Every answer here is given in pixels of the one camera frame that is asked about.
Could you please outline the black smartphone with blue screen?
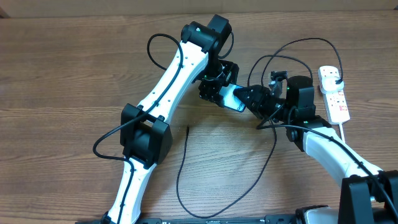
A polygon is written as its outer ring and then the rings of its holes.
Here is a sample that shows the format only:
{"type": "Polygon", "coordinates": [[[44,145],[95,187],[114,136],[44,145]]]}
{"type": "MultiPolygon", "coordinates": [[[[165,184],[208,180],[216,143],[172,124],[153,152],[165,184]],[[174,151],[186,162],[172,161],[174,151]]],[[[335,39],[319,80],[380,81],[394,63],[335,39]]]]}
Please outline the black smartphone with blue screen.
{"type": "Polygon", "coordinates": [[[242,113],[246,106],[245,104],[234,95],[235,89],[241,86],[230,83],[228,86],[222,86],[219,95],[223,97],[221,100],[221,107],[228,108],[239,113],[242,113]]]}

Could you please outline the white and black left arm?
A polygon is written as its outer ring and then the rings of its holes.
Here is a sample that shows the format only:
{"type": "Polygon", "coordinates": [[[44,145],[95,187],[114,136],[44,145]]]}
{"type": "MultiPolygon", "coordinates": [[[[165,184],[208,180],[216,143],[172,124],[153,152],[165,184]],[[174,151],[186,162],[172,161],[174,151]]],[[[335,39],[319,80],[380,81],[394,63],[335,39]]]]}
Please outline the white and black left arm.
{"type": "Polygon", "coordinates": [[[100,223],[135,223],[149,178],[172,146],[170,123],[180,100],[199,80],[200,98],[238,112],[245,105],[233,95],[239,67],[220,50],[232,37],[229,20],[214,15],[207,26],[191,22],[183,27],[177,51],[153,90],[137,106],[121,113],[120,133],[124,170],[113,206],[100,223]]]}

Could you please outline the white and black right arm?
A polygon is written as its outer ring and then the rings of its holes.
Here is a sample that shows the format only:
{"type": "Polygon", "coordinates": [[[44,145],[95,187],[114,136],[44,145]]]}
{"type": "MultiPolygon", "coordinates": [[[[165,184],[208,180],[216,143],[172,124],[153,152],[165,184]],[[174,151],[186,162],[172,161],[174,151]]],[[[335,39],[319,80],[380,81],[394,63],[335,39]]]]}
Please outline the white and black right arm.
{"type": "Polygon", "coordinates": [[[340,186],[337,209],[298,208],[292,223],[397,223],[397,171],[383,171],[363,159],[315,113],[310,77],[288,78],[285,98],[261,85],[237,88],[233,94],[262,119],[258,129],[285,128],[289,141],[321,164],[340,186]]]}

